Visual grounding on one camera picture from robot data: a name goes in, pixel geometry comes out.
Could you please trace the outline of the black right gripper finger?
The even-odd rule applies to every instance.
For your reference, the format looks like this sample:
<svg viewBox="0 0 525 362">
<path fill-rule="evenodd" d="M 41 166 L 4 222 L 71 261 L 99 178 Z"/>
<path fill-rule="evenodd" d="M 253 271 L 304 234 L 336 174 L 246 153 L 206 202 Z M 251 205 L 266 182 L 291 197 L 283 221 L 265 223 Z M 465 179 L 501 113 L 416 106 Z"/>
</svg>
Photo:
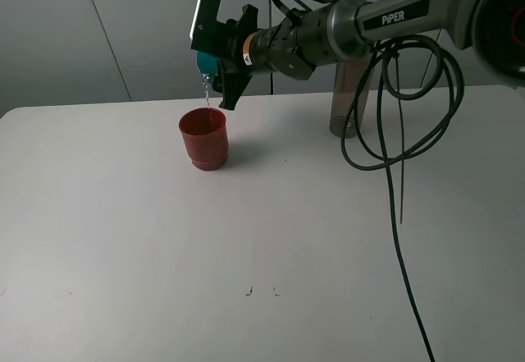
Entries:
<svg viewBox="0 0 525 362">
<path fill-rule="evenodd" d="M 251 75 L 227 72 L 226 69 L 219 64 L 218 72 L 214 76 L 212 83 L 212 89 L 221 94 L 219 108 L 233 111 L 251 80 Z"/>
<path fill-rule="evenodd" d="M 241 36 L 248 36 L 258 30 L 258 8 L 246 4 L 242 6 L 242 15 L 237 22 Z"/>
</svg>

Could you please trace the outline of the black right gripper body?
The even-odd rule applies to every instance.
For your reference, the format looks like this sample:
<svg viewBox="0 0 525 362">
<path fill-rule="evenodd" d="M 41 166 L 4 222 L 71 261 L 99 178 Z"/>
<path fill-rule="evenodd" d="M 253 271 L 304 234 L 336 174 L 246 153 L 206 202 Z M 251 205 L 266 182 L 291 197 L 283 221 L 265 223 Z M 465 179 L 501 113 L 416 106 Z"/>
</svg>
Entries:
<svg viewBox="0 0 525 362">
<path fill-rule="evenodd" d="M 263 73 L 258 64 L 247 65 L 244 61 L 243 46 L 245 40 L 260 31 L 257 19 L 228 19 L 217 21 L 214 27 L 214 46 L 217 54 L 218 75 L 240 73 L 257 76 Z"/>
</svg>

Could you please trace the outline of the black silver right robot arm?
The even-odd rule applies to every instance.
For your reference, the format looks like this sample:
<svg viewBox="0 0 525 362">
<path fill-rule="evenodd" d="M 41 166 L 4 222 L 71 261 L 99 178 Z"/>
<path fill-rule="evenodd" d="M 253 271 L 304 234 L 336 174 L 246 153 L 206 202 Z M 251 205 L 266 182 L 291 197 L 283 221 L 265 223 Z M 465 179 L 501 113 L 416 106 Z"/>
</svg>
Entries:
<svg viewBox="0 0 525 362">
<path fill-rule="evenodd" d="M 524 0 L 272 0 L 284 14 L 261 30 L 244 10 L 233 24 L 233 49 L 218 57 L 221 106 L 235 108 L 251 78 L 280 73 L 307 80 L 319 66 L 367 56 L 382 41 L 415 42 L 446 31 L 472 48 L 495 76 L 524 82 Z"/>
</svg>

